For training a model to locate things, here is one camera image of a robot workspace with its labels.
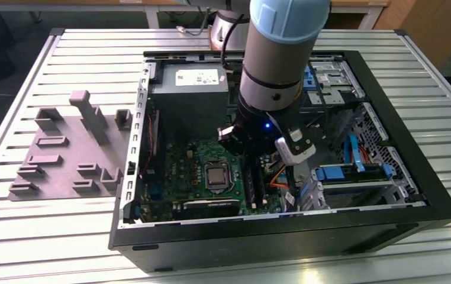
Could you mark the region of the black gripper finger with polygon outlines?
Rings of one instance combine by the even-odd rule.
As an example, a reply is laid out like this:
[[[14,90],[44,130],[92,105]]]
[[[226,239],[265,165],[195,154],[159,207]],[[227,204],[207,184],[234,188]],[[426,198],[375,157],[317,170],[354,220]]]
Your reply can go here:
[[[315,135],[306,127],[283,129],[282,136],[275,140],[277,150],[285,165],[303,163],[317,153]]]

